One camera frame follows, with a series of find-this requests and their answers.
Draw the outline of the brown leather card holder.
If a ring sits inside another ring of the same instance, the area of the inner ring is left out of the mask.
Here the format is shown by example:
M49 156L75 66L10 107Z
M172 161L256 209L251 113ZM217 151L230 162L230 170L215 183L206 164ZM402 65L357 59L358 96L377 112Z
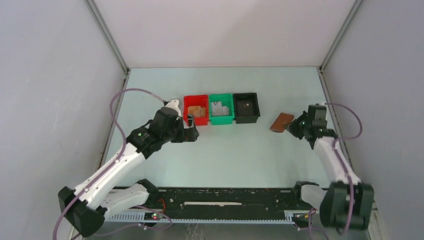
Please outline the brown leather card holder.
M275 119L273 124L270 126L269 130L274 133L283 133L285 131L283 123L288 121L289 123L295 118L293 114L281 112L278 117Z

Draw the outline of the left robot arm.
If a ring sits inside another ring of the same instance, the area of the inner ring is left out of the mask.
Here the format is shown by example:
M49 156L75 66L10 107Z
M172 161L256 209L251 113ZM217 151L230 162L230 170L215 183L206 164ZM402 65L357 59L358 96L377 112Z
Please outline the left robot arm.
M124 137L122 147L107 164L76 187L65 186L58 192L61 217L86 238L94 235L109 217L128 208L156 206L156 188L147 180L120 193L111 194L110 191L163 145L195 142L199 132L194 116L187 115L186 122L187 127L184 127L178 100L165 102L153 119Z

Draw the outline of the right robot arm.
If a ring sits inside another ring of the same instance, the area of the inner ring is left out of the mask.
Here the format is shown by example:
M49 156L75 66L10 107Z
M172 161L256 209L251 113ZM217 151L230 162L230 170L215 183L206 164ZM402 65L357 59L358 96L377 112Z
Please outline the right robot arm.
M374 188L355 174L341 150L342 137L327 127L327 106L311 104L306 111L285 125L294 137L305 139L320 159L330 182L327 190L304 184L291 194L291 204L304 209L309 204L319 209L320 221L341 234L366 230L374 203Z

